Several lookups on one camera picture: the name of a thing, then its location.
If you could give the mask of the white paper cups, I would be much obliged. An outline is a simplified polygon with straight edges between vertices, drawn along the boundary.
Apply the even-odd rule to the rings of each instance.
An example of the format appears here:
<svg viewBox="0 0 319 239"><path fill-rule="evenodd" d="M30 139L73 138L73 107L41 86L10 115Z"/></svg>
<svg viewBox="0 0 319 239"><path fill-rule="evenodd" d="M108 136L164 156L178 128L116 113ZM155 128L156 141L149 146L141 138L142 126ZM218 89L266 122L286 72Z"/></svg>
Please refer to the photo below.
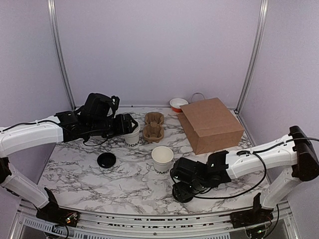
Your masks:
<svg viewBox="0 0 319 239"><path fill-rule="evenodd" d="M140 133L140 127L137 127L132 133L125 134L124 139L126 142L126 145L129 147L135 147L139 144L139 133Z"/></svg>

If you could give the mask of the single white paper cup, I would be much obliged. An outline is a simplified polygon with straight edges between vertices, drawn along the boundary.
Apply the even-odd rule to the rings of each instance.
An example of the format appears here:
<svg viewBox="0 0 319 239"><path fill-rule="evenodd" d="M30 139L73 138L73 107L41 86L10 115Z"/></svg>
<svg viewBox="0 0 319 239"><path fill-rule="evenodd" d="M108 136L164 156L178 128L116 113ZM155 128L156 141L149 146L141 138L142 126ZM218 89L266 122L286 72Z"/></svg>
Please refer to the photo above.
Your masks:
<svg viewBox="0 0 319 239"><path fill-rule="evenodd" d="M166 146L158 146L152 150L152 159L155 172L158 174L167 174L170 170L174 157L173 151Z"/></svg>

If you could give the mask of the black plastic cup lid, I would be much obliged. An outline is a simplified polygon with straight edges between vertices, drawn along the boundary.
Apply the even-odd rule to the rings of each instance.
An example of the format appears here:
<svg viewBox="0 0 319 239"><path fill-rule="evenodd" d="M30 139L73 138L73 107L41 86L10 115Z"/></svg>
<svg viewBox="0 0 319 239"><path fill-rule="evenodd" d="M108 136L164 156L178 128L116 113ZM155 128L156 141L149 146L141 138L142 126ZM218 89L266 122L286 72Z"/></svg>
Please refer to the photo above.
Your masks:
<svg viewBox="0 0 319 239"><path fill-rule="evenodd" d="M102 168L111 168L116 163L116 156L110 152L102 153L98 156L97 163Z"/></svg>

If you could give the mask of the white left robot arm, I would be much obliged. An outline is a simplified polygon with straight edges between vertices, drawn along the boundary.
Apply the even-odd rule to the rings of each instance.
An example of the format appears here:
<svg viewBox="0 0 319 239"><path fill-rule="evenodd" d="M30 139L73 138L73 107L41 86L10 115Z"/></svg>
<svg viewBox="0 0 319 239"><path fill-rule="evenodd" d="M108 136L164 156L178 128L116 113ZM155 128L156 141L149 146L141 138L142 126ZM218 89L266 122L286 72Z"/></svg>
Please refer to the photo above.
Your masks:
<svg viewBox="0 0 319 239"><path fill-rule="evenodd" d="M74 111L56 113L45 119L22 122L0 129L0 185L33 203L51 221L63 217L51 191L29 180L10 163L13 153L51 143L78 139L87 142L92 136L106 140L132 133L138 123L130 114L117 114L120 99L90 93L85 104Z"/></svg>

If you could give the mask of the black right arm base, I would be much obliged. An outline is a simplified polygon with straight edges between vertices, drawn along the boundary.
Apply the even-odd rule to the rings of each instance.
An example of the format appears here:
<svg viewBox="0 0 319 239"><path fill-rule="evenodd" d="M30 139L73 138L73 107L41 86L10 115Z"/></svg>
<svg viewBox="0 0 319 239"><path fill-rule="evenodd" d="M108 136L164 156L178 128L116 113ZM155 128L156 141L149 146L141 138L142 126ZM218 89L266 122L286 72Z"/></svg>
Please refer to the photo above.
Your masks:
<svg viewBox="0 0 319 239"><path fill-rule="evenodd" d="M264 209L261 205L260 197L261 193L254 197L251 209L230 214L231 224L234 229L264 223L274 218L272 215L274 209Z"/></svg>

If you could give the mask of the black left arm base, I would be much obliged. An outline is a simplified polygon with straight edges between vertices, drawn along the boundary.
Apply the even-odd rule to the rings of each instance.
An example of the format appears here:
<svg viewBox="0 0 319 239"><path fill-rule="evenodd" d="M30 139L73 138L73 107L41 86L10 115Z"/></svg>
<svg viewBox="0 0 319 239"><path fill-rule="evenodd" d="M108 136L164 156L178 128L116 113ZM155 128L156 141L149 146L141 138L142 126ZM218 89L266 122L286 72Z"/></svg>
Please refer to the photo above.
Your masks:
<svg viewBox="0 0 319 239"><path fill-rule="evenodd" d="M76 227L78 224L80 213L75 210L59 207L53 193L46 187L44 189L48 194L49 202L43 208L37 208L36 217L38 219L56 223L58 225Z"/></svg>

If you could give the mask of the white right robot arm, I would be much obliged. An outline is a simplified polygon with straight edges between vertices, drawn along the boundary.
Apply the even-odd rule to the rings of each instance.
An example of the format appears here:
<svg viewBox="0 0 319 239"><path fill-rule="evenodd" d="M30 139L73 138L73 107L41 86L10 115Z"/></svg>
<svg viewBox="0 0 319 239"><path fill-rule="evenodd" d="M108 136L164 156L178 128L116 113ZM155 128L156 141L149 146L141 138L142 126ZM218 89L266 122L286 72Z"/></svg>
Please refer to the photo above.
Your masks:
<svg viewBox="0 0 319 239"><path fill-rule="evenodd" d="M247 212L247 219L257 223L266 210L273 210L296 186L318 177L319 160L312 141L314 138L307 137L299 126L292 126L289 134L275 141L244 150L215 152L206 163L181 157L170 171L172 195L178 202L187 203L210 188L247 174L283 167L277 179L255 196L255 205Z"/></svg>

